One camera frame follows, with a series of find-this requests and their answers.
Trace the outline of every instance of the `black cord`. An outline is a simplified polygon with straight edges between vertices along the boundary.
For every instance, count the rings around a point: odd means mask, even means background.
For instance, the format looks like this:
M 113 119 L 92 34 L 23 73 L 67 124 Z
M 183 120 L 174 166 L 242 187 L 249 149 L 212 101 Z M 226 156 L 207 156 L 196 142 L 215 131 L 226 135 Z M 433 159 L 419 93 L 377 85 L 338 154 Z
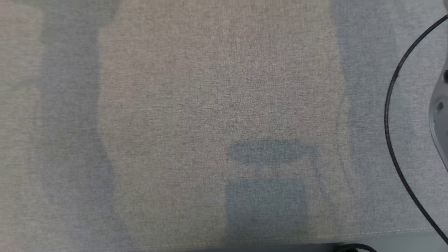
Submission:
M 366 250 L 368 252 L 376 252 L 376 250 L 374 250 L 372 247 L 359 243 L 352 243 L 340 246 L 333 252 L 353 252 L 353 251 L 357 252 L 357 248 Z
M 412 50 L 420 43 L 420 41 L 426 37 L 434 28 L 439 26 L 441 23 L 443 23 L 445 20 L 447 20 L 448 15 L 445 15 L 443 18 L 439 19 L 436 23 L 434 23 L 431 27 L 429 27 L 425 32 L 423 32 L 422 35 L 409 47 L 409 49 L 406 51 L 406 53 L 401 58 L 400 63 L 398 63 L 398 66 L 395 69 L 395 73 L 392 76 L 391 83 L 389 84 L 388 94 L 386 96 L 386 104 L 384 106 L 384 133 L 386 135 L 386 141 L 389 148 L 389 153 L 391 154 L 392 162 L 395 166 L 396 172 L 398 173 L 398 176 L 401 179 L 401 182 L 405 186 L 406 190 L 409 193 L 409 196 L 411 196 L 414 203 L 417 205 L 418 209 L 422 212 L 422 214 L 425 216 L 425 218 L 428 220 L 428 222 L 431 224 L 431 226 L 435 229 L 435 231 L 440 235 L 440 237 L 444 240 L 444 242 L 448 245 L 448 238 L 443 233 L 443 231 L 437 226 L 437 224 L 434 222 L 434 220 L 431 218 L 431 216 L 426 212 L 426 210 L 423 208 L 420 201 L 418 201 L 417 197 L 415 196 L 414 192 L 412 192 L 411 187 L 409 187 L 408 182 L 406 181 L 405 177 L 403 176 L 403 173 L 401 172 L 400 166 L 398 165 L 398 161 L 396 160 L 395 154 L 393 152 L 391 138 L 389 135 L 389 104 L 391 101 L 392 96 L 392 89 L 395 84 L 396 79 L 398 78 L 398 74 L 400 72 L 401 67 L 403 66 L 404 62 L 408 58 L 409 54 L 412 52 Z

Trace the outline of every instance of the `gray device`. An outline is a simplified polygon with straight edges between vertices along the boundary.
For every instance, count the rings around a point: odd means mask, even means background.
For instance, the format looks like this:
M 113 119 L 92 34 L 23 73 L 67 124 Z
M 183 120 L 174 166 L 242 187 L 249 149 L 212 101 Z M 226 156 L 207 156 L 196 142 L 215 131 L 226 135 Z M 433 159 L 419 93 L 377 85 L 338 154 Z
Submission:
M 444 0 L 448 10 L 448 0 Z M 429 125 L 434 145 L 448 171 L 448 57 L 432 92 Z

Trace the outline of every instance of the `gray textile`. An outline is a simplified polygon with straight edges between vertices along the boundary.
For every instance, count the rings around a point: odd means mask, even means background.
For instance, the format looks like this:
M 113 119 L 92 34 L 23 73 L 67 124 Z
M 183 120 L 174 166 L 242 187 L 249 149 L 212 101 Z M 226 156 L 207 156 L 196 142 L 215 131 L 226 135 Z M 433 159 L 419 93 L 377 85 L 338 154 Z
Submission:
M 383 104 L 440 0 L 0 0 L 0 251 L 173 251 L 429 231 Z M 447 25 L 406 62 L 391 132 L 448 227 L 428 102 Z

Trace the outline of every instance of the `power cord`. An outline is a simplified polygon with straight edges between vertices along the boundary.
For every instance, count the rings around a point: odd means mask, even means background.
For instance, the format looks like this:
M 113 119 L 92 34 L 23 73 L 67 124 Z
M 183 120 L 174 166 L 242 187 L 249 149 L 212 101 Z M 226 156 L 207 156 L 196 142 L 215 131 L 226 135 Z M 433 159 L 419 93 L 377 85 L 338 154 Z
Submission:
M 415 196 L 414 192 L 412 192 L 411 187 L 409 186 L 408 182 L 406 181 L 405 177 L 403 176 L 400 166 L 398 165 L 398 161 L 396 160 L 395 153 L 392 148 L 391 138 L 389 135 L 389 105 L 390 105 L 391 96 L 392 96 L 392 89 L 393 89 L 396 79 L 398 78 L 400 69 L 403 66 L 406 59 L 408 58 L 409 54 L 412 52 L 412 50 L 414 50 L 414 48 L 418 45 L 418 43 L 420 43 L 420 41 L 422 41 L 423 38 L 426 37 L 426 35 L 428 35 L 432 30 L 434 30 L 437 26 L 439 26 L 441 23 L 443 23 L 447 19 L 448 19 L 448 15 L 445 15 L 443 18 L 439 19 L 432 26 L 430 26 L 425 32 L 423 32 L 423 34 L 420 35 L 420 37 L 418 37 L 417 40 L 409 47 L 409 49 L 406 51 L 406 53 L 403 55 L 400 62 L 398 63 L 398 66 L 395 69 L 395 73 L 392 76 L 391 83 L 389 84 L 388 94 L 386 96 L 386 104 L 384 106 L 384 133 L 386 135 L 386 142 L 388 144 L 389 153 L 391 155 L 392 162 L 395 166 L 395 170 L 398 173 L 398 176 L 400 177 L 401 182 L 405 186 L 406 191 L 408 191 L 409 196 L 411 196 L 412 200 L 417 205 L 418 209 L 422 212 L 422 214 L 425 216 L 425 218 L 428 220 L 428 222 L 431 224 L 431 226 L 435 229 L 435 231 L 440 235 L 440 237 L 448 245 L 448 237 L 445 235 L 445 233 L 443 233 L 443 231 L 439 228 L 439 226 L 434 222 L 434 220 L 431 218 L 431 216 L 428 214 L 428 212 L 422 206 L 420 201 L 418 201 L 417 197 Z
M 368 252 L 376 252 L 376 250 L 374 250 L 372 247 L 359 243 L 352 243 L 340 246 L 333 252 L 358 252 L 357 248 L 366 250 Z

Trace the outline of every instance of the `gray fabric surface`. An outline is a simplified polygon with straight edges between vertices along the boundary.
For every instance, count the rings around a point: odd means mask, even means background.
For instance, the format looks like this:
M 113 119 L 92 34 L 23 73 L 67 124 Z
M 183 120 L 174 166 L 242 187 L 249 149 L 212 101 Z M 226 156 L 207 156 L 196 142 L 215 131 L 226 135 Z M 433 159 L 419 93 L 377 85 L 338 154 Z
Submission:
M 0 0 L 0 251 L 154 251 L 429 231 L 383 136 L 438 0 Z M 428 102 L 446 24 L 406 62 L 392 141 L 448 226 Z

